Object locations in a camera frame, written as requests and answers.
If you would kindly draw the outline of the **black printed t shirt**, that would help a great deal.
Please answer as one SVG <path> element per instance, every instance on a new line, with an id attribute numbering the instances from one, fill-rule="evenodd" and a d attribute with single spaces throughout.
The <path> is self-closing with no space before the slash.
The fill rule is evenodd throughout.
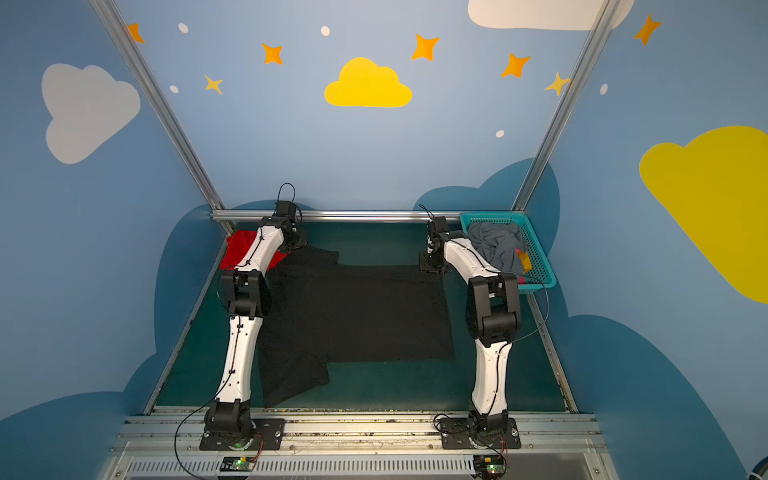
<path id="1" fill-rule="evenodd" d="M 273 306 L 258 335 L 265 407 L 329 383 L 331 363 L 451 360 L 441 278 L 415 265 L 343 265 L 307 247 L 266 273 Z"/>

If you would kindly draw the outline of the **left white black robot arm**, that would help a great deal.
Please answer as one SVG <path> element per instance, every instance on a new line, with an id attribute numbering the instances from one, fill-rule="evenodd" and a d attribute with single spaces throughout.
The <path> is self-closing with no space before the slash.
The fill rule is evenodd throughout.
<path id="1" fill-rule="evenodd" d="M 208 449 L 246 450 L 255 437 L 251 417 L 251 372 L 259 331 L 271 309 L 265 274 L 274 263 L 306 245 L 296 222 L 286 216 L 261 220 L 255 230 L 227 239 L 221 286 L 229 341 L 220 385 L 205 415 Z"/>

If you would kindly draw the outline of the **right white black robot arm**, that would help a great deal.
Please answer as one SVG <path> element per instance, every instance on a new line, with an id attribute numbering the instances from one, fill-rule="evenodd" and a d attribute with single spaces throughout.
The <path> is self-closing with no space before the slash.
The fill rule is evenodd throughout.
<path id="1" fill-rule="evenodd" d="M 469 239 L 451 233 L 427 240 L 419 267 L 439 274 L 453 268 L 467 287 L 465 320 L 476 350 L 467 433 L 485 440 L 507 432 L 508 359 L 522 323 L 517 277 L 492 266 Z"/>

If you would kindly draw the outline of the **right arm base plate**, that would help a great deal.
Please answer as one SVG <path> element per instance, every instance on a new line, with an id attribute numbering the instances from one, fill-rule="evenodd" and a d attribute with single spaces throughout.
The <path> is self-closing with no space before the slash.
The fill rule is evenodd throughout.
<path id="1" fill-rule="evenodd" d="M 474 418 L 449 417 L 437 414 L 432 420 L 445 450 L 462 449 L 520 449 L 522 446 L 517 422 L 510 417 L 491 421 Z"/>

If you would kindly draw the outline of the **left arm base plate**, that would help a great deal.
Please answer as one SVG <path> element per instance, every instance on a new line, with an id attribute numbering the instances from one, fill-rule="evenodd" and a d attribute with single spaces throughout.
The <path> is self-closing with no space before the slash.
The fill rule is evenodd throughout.
<path id="1" fill-rule="evenodd" d="M 206 424 L 199 443 L 201 451 L 279 450 L 285 420 L 280 418 L 247 418 L 229 425 Z"/>

